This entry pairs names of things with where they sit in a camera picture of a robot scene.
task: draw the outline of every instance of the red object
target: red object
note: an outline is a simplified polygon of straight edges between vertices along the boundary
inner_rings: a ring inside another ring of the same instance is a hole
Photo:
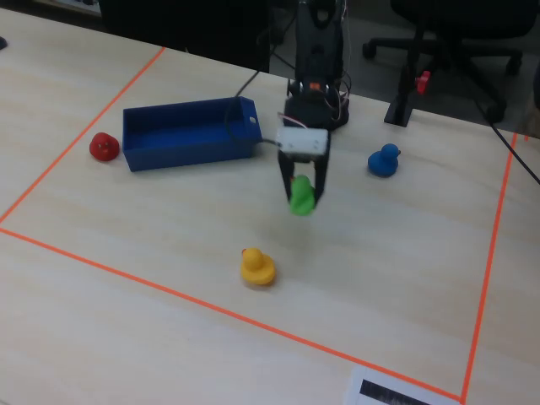
[[[96,133],[90,142],[90,154],[100,162],[113,160],[119,153],[120,144],[108,133]]]
[[[431,72],[425,70],[422,73],[422,76],[416,78],[416,90],[420,95],[425,93],[426,88],[428,87],[429,78],[431,77]]]

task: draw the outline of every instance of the green rubber duck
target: green rubber duck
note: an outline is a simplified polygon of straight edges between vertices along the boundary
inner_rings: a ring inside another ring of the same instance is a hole
[[[309,215],[315,209],[315,189],[310,179],[298,175],[291,181],[290,212],[294,215]]]

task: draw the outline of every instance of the blue rubber duck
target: blue rubber duck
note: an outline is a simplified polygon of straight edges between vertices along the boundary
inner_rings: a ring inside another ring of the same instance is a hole
[[[370,172],[379,177],[390,177],[397,170],[397,156],[401,151],[393,143],[382,147],[379,152],[375,152],[368,159]]]

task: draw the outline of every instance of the orange tape line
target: orange tape line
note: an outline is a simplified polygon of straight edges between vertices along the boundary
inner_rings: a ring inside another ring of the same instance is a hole
[[[51,165],[47,167],[46,170],[43,173],[41,173],[41,175],[37,179],[35,179],[35,181],[30,185],[30,187],[28,187],[26,191],[23,192],[23,194],[17,199],[17,201],[15,201],[13,205],[9,207],[8,211],[6,211],[4,215],[0,217],[0,224],[18,207],[19,204],[23,202],[23,200],[26,197],[28,197],[28,195],[32,192],[32,190],[34,190],[35,187],[38,184],[40,184],[40,182],[45,178],[45,176],[47,176],[51,172],[51,170],[54,169],[56,165],[58,165],[58,162],[60,162],[60,160],[62,160],[63,157],[66,156],[66,154],[68,154],[68,152],[72,149],[72,147],[75,146],[75,144],[81,140],[81,138],[112,107],[112,105],[115,104],[118,101],[118,99],[120,99],[120,97],[123,96],[124,93],[126,93],[126,91],[138,80],[138,78],[140,78],[143,75],[143,73],[146,72],[148,68],[150,68],[150,66],[154,64],[155,61],[158,60],[158,58],[161,56],[164,50],[165,48],[162,47],[158,51],[158,53],[156,53],[154,57],[152,57],[152,59],[150,59],[148,63],[144,65],[143,68],[135,76],[133,76],[133,78],[124,86],[124,88],[120,90],[120,93],[118,93],[111,101],[109,101],[109,104],[105,106],[105,108],[100,112],[100,114],[98,114],[98,116],[94,118],[90,122],[90,124],[88,124],[88,126],[67,146],[67,148],[65,148],[64,151],[56,159],[54,159]]]
[[[517,133],[514,132],[512,138],[511,147],[515,148],[517,142]],[[482,293],[480,294],[480,303],[478,304],[478,313],[476,315],[476,324],[474,325],[474,334],[472,335],[471,350],[469,352],[469,359],[467,362],[467,370],[465,371],[465,379],[463,380],[462,396],[460,403],[465,404],[467,400],[467,394],[469,390],[469,384],[471,383],[471,375],[473,373],[474,358],[476,357],[476,351],[478,348],[478,340],[480,339],[480,329],[482,327],[483,310],[486,306],[486,298],[488,297],[489,279],[491,278],[491,267],[493,265],[493,258],[495,255],[495,247],[497,246],[497,235],[499,234],[500,217],[503,213],[503,205],[505,203],[506,186],[508,186],[508,179],[510,177],[510,169],[512,167],[512,152],[508,153],[506,159],[505,175],[503,177],[503,183],[500,186],[499,203],[497,205],[497,212],[495,214],[495,220],[493,224],[493,231],[491,233],[491,241],[489,243],[488,260],[486,262],[486,271],[483,275]]]
[[[356,357],[350,356],[348,354],[338,352],[337,350],[334,350],[333,348],[328,348],[327,346],[323,346],[323,345],[321,345],[319,343],[312,342],[310,340],[304,339],[303,337],[298,337],[296,335],[293,335],[292,333],[288,333],[286,331],[282,331],[281,329],[277,329],[276,327],[271,327],[271,326],[266,325],[266,324],[264,324],[262,322],[255,321],[254,319],[248,318],[247,316],[237,314],[236,312],[233,312],[232,310],[226,310],[225,308],[222,308],[222,307],[214,305],[214,304],[210,304],[210,303],[208,303],[206,301],[200,300],[199,298],[192,297],[192,296],[190,296],[188,294],[181,293],[181,292],[176,291],[174,289],[170,289],[169,287],[165,287],[164,285],[160,285],[160,284],[154,283],[152,281],[146,280],[144,278],[133,276],[132,274],[125,273],[125,272],[122,272],[120,270],[116,270],[115,268],[112,268],[112,267],[109,267],[109,266],[105,266],[105,265],[100,264],[98,262],[94,262],[92,260],[85,259],[84,257],[74,255],[73,253],[70,253],[68,251],[63,251],[62,249],[58,249],[57,247],[47,245],[46,243],[39,242],[38,240],[31,239],[28,236],[17,234],[15,232],[12,232],[11,230],[0,228],[0,232],[5,234],[5,235],[9,235],[9,236],[12,236],[14,238],[24,240],[26,242],[29,242],[29,243],[31,243],[33,245],[42,247],[42,248],[47,249],[49,251],[54,251],[55,253],[58,253],[58,254],[63,255],[65,257],[70,257],[70,258],[72,258],[72,259],[74,259],[74,260],[76,260],[78,262],[82,262],[82,263],[88,264],[90,266],[97,267],[97,268],[99,268],[101,270],[105,270],[108,273],[113,273],[113,274],[115,274],[117,276],[127,278],[128,280],[134,281],[135,283],[144,284],[144,285],[146,285],[146,286],[148,286],[148,287],[150,287],[152,289],[157,289],[159,291],[163,291],[164,293],[171,294],[171,295],[174,295],[176,297],[182,298],[183,300],[190,301],[193,304],[203,306],[203,307],[208,308],[208,309],[210,309],[212,311],[216,311],[216,312],[219,312],[219,313],[221,313],[223,315],[235,318],[235,319],[237,319],[239,321],[249,323],[250,325],[253,325],[254,327],[260,327],[261,329],[264,329],[264,330],[272,332],[272,333],[276,333],[276,334],[278,334],[280,336],[283,336],[284,338],[294,340],[297,343],[301,343],[301,344],[304,344],[304,345],[309,346],[311,348],[321,350],[322,352],[332,354],[332,355],[337,356],[337,357],[339,357],[341,359],[351,361],[351,362],[356,363],[358,365],[363,365],[365,367],[369,367],[372,370],[380,371],[381,373],[384,373],[384,374],[390,375],[392,377],[398,378],[399,380],[403,380],[403,381],[409,382],[411,384],[414,384],[415,386],[420,386],[420,387],[422,387],[422,388],[424,388],[424,389],[426,389],[428,391],[435,392],[436,394],[439,394],[439,395],[441,395],[443,397],[448,397],[448,398],[453,399],[455,401],[459,401],[460,397],[458,395],[456,395],[456,394],[450,394],[449,392],[443,391],[440,388],[437,388],[436,386],[431,386],[429,384],[426,384],[425,382],[415,380],[414,378],[407,377],[406,375],[403,375],[403,374],[399,374],[396,371],[392,371],[392,370],[386,369],[384,367],[380,367],[379,365],[372,364],[372,363],[369,363],[369,362],[364,361],[362,359],[358,359]]]

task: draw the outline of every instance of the blue plastic bin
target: blue plastic bin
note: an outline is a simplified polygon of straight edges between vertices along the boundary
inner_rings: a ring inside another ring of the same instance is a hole
[[[131,171],[250,158],[262,140],[255,103],[244,97],[129,108],[123,125]]]

